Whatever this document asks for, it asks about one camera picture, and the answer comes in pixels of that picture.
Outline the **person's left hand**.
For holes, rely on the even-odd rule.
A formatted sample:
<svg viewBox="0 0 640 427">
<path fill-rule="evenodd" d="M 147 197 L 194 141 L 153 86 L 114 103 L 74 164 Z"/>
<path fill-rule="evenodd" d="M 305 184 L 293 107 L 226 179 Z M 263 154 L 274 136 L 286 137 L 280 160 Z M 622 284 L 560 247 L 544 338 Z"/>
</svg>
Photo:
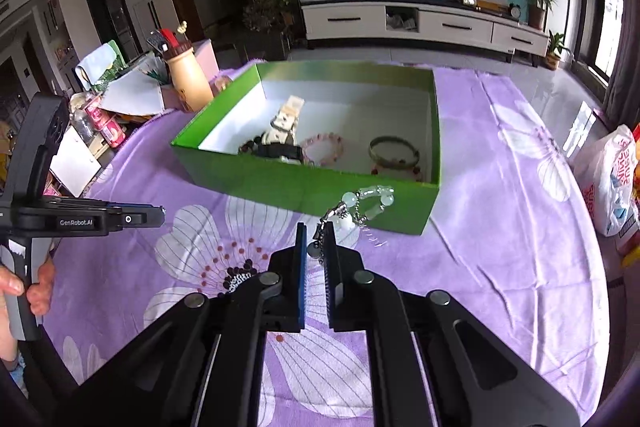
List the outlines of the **person's left hand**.
<svg viewBox="0 0 640 427">
<path fill-rule="evenodd" d="M 35 315 L 47 314 L 51 308 L 55 267 L 50 257 L 38 271 L 38 283 L 25 288 L 24 283 L 6 268 L 1 268 L 1 315 L 0 315 L 0 357 L 9 369 L 17 360 L 17 340 L 10 331 L 9 312 L 6 309 L 6 296 L 25 296 L 30 311 Z"/>
</svg>

